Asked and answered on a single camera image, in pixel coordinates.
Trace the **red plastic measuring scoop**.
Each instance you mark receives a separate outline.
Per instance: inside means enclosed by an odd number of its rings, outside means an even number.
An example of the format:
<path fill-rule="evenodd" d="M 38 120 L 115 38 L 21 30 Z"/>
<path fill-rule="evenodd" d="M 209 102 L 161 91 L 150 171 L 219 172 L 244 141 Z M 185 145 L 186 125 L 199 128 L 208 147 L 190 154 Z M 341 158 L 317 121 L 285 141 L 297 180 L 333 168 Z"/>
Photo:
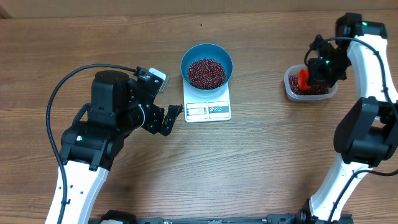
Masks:
<path fill-rule="evenodd" d="M 307 69 L 302 69 L 297 76 L 298 88 L 300 90 L 309 90 L 311 86 L 308 84 L 309 72 Z"/>

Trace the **blue plastic bowl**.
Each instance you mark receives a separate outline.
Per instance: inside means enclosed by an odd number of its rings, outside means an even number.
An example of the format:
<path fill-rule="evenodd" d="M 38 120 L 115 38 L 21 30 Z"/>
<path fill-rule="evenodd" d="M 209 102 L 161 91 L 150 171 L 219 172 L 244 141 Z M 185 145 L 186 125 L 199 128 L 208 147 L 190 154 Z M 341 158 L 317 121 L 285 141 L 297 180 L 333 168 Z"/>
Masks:
<path fill-rule="evenodd" d="M 233 60 L 230 54 L 225 49 L 215 44 L 199 44 L 192 47 L 184 54 L 180 65 L 180 71 L 183 77 L 183 81 L 189 83 L 187 78 L 188 67 L 194 61 L 202 58 L 212 58 L 222 64 L 222 66 L 226 70 L 226 81 L 224 82 L 224 84 L 229 82 L 234 70 Z"/>

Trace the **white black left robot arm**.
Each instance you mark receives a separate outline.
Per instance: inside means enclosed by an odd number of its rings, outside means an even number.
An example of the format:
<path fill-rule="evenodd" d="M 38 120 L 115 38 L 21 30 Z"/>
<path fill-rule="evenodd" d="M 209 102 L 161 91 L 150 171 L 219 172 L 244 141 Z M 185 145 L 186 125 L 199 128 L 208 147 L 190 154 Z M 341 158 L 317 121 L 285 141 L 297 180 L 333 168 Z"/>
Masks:
<path fill-rule="evenodd" d="M 168 76 L 137 67 L 133 77 L 97 72 L 91 101 L 81 107 L 61 137 L 57 185 L 46 223 L 89 223 L 93 205 L 124 140 L 136 129 L 168 136 L 182 105 L 154 104 Z"/>

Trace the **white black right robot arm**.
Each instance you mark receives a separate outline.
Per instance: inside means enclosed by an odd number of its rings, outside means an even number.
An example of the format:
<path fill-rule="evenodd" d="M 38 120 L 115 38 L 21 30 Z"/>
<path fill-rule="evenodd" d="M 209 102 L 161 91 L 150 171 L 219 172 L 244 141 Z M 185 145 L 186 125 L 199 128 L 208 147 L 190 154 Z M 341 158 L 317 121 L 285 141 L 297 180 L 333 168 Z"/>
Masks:
<path fill-rule="evenodd" d="M 358 100 L 336 127 L 335 161 L 296 223 L 352 223 L 352 216 L 341 214 L 344 204 L 367 174 L 381 175 L 374 168 L 395 153 L 397 90 L 386 49 L 385 25 L 350 12 L 336 20 L 334 37 L 317 35 L 310 44 L 317 57 L 304 58 L 306 69 L 298 75 L 298 87 L 333 87 L 352 67 Z"/>

